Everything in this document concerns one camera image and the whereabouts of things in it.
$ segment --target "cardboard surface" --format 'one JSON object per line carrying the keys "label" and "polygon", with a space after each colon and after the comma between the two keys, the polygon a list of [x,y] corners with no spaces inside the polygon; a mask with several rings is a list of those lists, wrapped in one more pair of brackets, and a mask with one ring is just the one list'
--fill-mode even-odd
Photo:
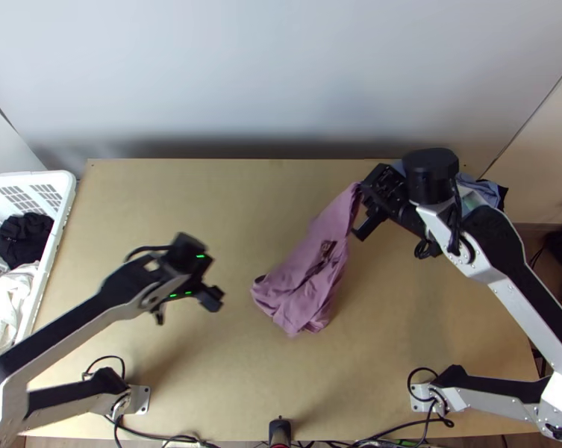
{"label": "cardboard surface", "polygon": [[[135,429],[263,440],[268,422],[282,415],[293,420],[295,439],[353,440],[424,417],[411,411],[405,385],[415,367],[462,364],[473,375],[535,380],[527,338],[489,289],[444,257],[415,259],[418,239],[392,223],[365,243],[352,237],[334,318],[319,334],[288,338],[253,303],[254,278],[282,261],[309,220],[376,163],[90,161],[36,328],[91,297],[133,248],[166,244],[178,231],[208,245],[215,262],[206,282],[226,292],[225,305],[210,314],[188,299],[168,305],[162,327],[149,314],[115,323],[31,386],[77,381],[94,359],[116,354],[130,383],[152,387],[148,414],[125,418]],[[435,423],[429,434],[534,431],[476,411],[452,419],[453,429]],[[92,414],[32,432],[112,433]]]}

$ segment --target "white cloth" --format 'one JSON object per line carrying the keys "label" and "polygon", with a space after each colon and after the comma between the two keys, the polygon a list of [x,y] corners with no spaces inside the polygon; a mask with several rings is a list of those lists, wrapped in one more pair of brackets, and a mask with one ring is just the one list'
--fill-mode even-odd
{"label": "white cloth", "polygon": [[30,295],[38,262],[23,264],[0,276],[0,352],[16,337],[22,303]]}

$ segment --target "black cloth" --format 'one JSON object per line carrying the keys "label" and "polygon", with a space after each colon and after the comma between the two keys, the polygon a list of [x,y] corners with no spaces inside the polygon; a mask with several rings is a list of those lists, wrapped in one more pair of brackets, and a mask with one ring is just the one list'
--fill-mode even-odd
{"label": "black cloth", "polygon": [[42,258],[53,219],[38,213],[11,216],[0,227],[0,256],[9,269]]}

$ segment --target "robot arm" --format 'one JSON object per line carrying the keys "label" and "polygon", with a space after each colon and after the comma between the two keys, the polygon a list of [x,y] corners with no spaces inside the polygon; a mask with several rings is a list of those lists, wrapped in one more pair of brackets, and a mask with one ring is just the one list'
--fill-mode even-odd
{"label": "robot arm", "polygon": [[145,312],[161,325],[164,307],[193,296],[209,311],[218,311],[223,292],[202,283],[212,263],[206,247],[179,234],[170,246],[146,247],[142,255],[121,266],[91,299],[33,333],[0,355],[0,448],[8,448],[25,430],[93,412],[116,419],[147,411],[150,389],[128,385],[110,368],[77,383],[27,391],[27,383],[111,323]]}
{"label": "robot arm", "polygon": [[[452,152],[423,149],[403,161],[407,178],[385,182],[376,176],[364,181],[364,198],[368,192],[368,197],[380,199],[364,202],[368,211],[372,209],[371,225],[377,225],[374,217],[379,213],[399,224],[407,216],[404,227],[428,242],[431,255],[444,252],[466,277],[492,290],[554,370],[540,381],[521,382],[470,376],[462,366],[453,365],[431,382],[410,385],[412,409],[445,415],[475,408],[533,422],[545,436],[562,441],[561,305],[526,264],[522,241],[506,215],[469,188],[458,187],[470,212],[459,222],[458,251],[449,250],[454,232],[449,216],[456,198],[448,185],[458,171]],[[412,209],[423,225],[411,225]],[[358,237],[359,230],[354,230]]]}

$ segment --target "purple garment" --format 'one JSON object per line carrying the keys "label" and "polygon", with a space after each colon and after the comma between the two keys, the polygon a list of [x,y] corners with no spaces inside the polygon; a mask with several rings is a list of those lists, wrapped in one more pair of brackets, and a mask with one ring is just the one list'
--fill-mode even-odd
{"label": "purple garment", "polygon": [[359,204],[359,184],[354,183],[310,223],[307,237],[289,258],[253,284],[256,304],[287,334],[317,333],[328,325]]}

